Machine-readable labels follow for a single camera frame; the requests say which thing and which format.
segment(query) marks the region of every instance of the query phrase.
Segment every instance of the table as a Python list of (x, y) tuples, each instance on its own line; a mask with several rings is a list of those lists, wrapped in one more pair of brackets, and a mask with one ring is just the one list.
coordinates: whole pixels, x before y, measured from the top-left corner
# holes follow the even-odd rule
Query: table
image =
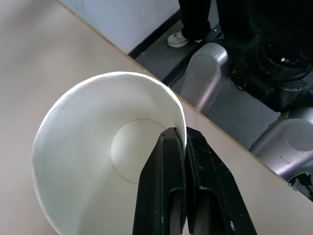
[[(0, 233), (55, 235), (37, 202), (31, 146), (53, 103), (75, 84), (110, 71), (149, 74), (51, 0), (3, 1), (0, 18)], [(259, 235), (309, 235), (313, 204), (182, 100), (237, 182)]]

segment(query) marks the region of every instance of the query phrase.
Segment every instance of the gray floor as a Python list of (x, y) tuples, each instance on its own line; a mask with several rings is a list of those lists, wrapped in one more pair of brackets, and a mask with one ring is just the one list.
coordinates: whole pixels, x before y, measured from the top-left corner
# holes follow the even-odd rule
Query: gray floor
[[(218, 23), (215, 1), (212, 1), (209, 21), (212, 28)], [(153, 75), (163, 79), (196, 45), (190, 43), (186, 47), (178, 49), (166, 45), (166, 38), (181, 28), (181, 22), (175, 24), (136, 61)], [(173, 90), (179, 91), (179, 81)], [(204, 115), (243, 147), (249, 149), (280, 113), (272, 111), (227, 80), (223, 83), (216, 101)]]

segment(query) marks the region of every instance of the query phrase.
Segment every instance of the person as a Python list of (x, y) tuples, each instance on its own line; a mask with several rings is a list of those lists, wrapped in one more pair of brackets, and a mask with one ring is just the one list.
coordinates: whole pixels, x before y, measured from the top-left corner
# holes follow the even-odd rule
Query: person
[(190, 41), (197, 43), (211, 31), (208, 21), (211, 0), (179, 0), (183, 29), (167, 38), (170, 47), (184, 47)]

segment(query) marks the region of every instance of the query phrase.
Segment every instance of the shoe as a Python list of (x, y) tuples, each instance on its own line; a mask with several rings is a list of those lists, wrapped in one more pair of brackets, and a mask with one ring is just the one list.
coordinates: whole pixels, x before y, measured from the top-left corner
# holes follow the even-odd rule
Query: shoe
[(186, 39), (182, 35), (181, 31), (174, 33), (167, 38), (167, 45), (169, 45), (170, 47), (175, 47), (175, 48), (184, 47), (185, 45), (187, 45), (188, 42), (190, 42), (190, 40)]

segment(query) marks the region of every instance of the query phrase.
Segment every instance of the paper cup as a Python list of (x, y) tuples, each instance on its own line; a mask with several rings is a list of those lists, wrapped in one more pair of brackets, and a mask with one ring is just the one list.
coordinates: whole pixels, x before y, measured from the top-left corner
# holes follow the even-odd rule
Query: paper cup
[(54, 229), (132, 234), (140, 172), (169, 127), (185, 147), (182, 105), (151, 77), (106, 73), (66, 92), (45, 116), (32, 154), (35, 191)]

